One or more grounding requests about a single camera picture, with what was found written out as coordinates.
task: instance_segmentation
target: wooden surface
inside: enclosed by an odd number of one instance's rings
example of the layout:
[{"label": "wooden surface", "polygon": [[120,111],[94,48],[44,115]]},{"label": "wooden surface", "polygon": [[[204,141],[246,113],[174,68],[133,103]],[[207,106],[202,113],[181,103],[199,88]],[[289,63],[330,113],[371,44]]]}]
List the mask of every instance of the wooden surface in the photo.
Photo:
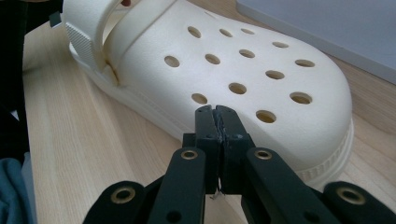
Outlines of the wooden surface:
[{"label": "wooden surface", "polygon": [[[239,21],[234,1],[192,1]],[[335,62],[349,82],[354,148],[340,179],[396,211],[396,86]],[[24,88],[38,223],[81,223],[100,193],[121,180],[147,185],[181,144],[100,91],[68,51],[64,27],[26,36]],[[206,200],[205,223],[246,222],[236,196]]]}]

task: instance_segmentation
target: clog strap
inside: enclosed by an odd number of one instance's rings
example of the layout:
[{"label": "clog strap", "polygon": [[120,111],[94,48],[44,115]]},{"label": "clog strap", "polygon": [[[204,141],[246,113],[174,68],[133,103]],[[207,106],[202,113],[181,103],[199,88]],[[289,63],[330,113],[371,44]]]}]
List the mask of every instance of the clog strap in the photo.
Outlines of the clog strap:
[{"label": "clog strap", "polygon": [[[121,0],[64,1],[64,23],[79,59],[115,85],[118,84],[117,74],[103,52],[103,32],[108,18],[120,2]],[[146,15],[144,23],[155,21],[173,2],[175,0],[149,1],[153,11]],[[137,30],[139,28],[146,29],[145,26],[136,27]]]},{"label": "clog strap", "polygon": [[80,59],[100,73],[109,66],[102,51],[103,31],[111,12],[120,1],[64,1],[64,20],[70,41]]}]

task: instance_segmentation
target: white clog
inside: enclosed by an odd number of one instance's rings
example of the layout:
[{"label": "white clog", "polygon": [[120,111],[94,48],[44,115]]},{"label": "white clog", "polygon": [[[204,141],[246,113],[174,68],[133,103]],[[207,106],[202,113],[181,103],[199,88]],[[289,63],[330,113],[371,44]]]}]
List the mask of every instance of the white clog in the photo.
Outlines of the white clog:
[{"label": "white clog", "polygon": [[106,93],[181,139],[202,105],[234,109],[258,147],[279,153],[320,189],[352,149],[351,97],[341,70],[292,37],[183,0],[142,0],[109,33],[112,0],[65,0],[71,51]]}]

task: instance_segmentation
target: blue cloth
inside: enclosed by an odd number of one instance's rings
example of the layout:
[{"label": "blue cloth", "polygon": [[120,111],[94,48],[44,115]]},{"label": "blue cloth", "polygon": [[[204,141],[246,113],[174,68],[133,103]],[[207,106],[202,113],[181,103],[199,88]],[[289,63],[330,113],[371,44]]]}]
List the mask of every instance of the blue cloth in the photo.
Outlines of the blue cloth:
[{"label": "blue cloth", "polygon": [[0,160],[0,224],[31,224],[29,199],[15,159]]}]

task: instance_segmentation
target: black object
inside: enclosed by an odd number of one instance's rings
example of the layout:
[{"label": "black object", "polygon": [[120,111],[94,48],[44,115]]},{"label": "black object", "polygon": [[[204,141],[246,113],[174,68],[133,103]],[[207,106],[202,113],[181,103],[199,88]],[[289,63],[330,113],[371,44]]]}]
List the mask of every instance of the black object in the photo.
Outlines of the black object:
[{"label": "black object", "polygon": [[249,223],[396,223],[355,185],[334,182],[323,193],[306,186],[276,152],[254,146],[228,107],[197,109],[195,127],[163,177],[145,188],[130,181],[107,188],[84,223],[203,223],[205,194],[216,189],[242,195]]},{"label": "black object", "polygon": [[[0,159],[15,158],[23,163],[29,151],[28,130],[22,81],[25,34],[62,12],[63,0],[26,3],[0,1]],[[18,119],[10,115],[16,111]]]}]

